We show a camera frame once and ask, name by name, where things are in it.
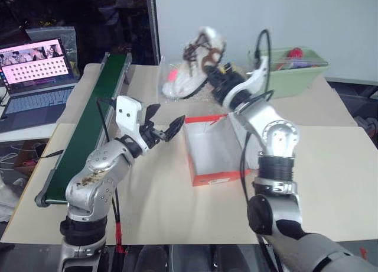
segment table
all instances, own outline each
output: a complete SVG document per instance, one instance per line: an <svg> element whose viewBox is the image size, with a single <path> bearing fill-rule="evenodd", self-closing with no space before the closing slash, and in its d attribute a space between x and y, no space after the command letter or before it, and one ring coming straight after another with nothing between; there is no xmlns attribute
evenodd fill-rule
<svg viewBox="0 0 378 272"><path fill-rule="evenodd" d="M128 95L154 102L156 97L146 90L154 84L151 81L154 72L156 67L135 66L129 74ZM323 106L317 99L318 88L322 90ZM276 107L287 112L290 120L302 123L294 178L299 183L304 229L334 241L376 239L378 152L332 93L324 78L319 77L302 95L273 101ZM180 108L187 113L201 114L200 108L191 103L182 103ZM301 111L304 109L312 112L313 120ZM177 116L176 107L164 105L159 111L156 119L159 122ZM45 154L67 145L74 127L75 123L58 124ZM38 162L2 242L61 243L59 223L65 218L67 207L38 208L34 204L34 197L56 159ZM250 184L253 175L247 178ZM124 243L256 243L247 224L240 182L191 186L182 132L170 143L159 143L147 156L139 157L131 175L118 188ZM251 196L252 187L248 189ZM114 228L110 210L108 244L115 243Z"/></svg>
<svg viewBox="0 0 378 272"><path fill-rule="evenodd" d="M80 95L80 93L82 93L83 89L88 89L88 88L90 89L90 87L94 85L100 73L100 68L101 68L101 64L88 64L85 67L82 78L77 83L75 88L72 90L72 93L69 97L69 102L67 103L67 105L68 104L70 105L70 110L69 111L65 110L64 114L60 117L60 120L76 121L77 113L73 109L83 109L83 106L82 106L83 100L77 100L76 98L78 95ZM3 97L5 92L6 92L5 87L0 88L0 97ZM7 103L8 99L9 99L9 96L6 97L3 104ZM0 116L2 115L4 109L5 109L4 106L0 106ZM59 120L57 121L57 123L40 125L36 127L29 127L25 129L18 129L18 130L0 133L0 143L8 142L8 141L24 141L24 140L50 138L58 123L60 123Z"/></svg>

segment green conveyor belt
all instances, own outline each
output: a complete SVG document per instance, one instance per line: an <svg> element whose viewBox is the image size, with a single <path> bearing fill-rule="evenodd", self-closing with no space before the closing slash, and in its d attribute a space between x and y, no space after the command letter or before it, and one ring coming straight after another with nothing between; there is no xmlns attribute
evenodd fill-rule
<svg viewBox="0 0 378 272"><path fill-rule="evenodd" d="M56 170L52 172L52 176L49 177L47 181L49 184L45 185L46 189L40 193L42 204L38 204L38 196L35 199L38 206L66 203L65 191L69 181L83 168L88 155L96 148L102 132L96 98L111 98L114 95L125 60L125 55L111 54L107 58L64 155ZM102 104L102 109L106 114L109 106Z"/></svg>

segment laptop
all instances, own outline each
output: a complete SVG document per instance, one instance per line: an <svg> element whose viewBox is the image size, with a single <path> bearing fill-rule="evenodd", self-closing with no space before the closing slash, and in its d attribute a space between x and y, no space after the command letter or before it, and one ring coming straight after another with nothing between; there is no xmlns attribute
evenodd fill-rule
<svg viewBox="0 0 378 272"><path fill-rule="evenodd" d="M59 38L0 48L0 132L55 123L77 80Z"/></svg>

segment white wall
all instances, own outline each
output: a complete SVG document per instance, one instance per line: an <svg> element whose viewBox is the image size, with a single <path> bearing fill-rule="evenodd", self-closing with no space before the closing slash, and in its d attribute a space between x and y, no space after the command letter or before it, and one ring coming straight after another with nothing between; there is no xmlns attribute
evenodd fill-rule
<svg viewBox="0 0 378 272"><path fill-rule="evenodd" d="M225 60L246 67L247 50L268 28L274 48L308 46L328 77L378 81L377 0L156 0L160 51L180 60L198 27L227 40Z"/></svg>

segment shoelace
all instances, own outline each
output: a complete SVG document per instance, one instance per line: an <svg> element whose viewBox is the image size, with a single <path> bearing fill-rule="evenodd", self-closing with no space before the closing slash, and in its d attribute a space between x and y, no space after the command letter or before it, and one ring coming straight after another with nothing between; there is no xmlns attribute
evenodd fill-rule
<svg viewBox="0 0 378 272"><path fill-rule="evenodd" d="M183 55L183 59L185 61L188 62L188 65L189 65L189 70L190 70L190 76L192 76L192 62L195 62L196 65L198 66L198 61L197 61L197 49L199 47L204 47L206 48L207 50L211 50L211 45L210 45L210 42L208 40L208 38L206 37L205 34L200 34L200 36L198 37L198 39L195 41L195 43L190 43L185 49L184 49L184 55Z"/></svg>

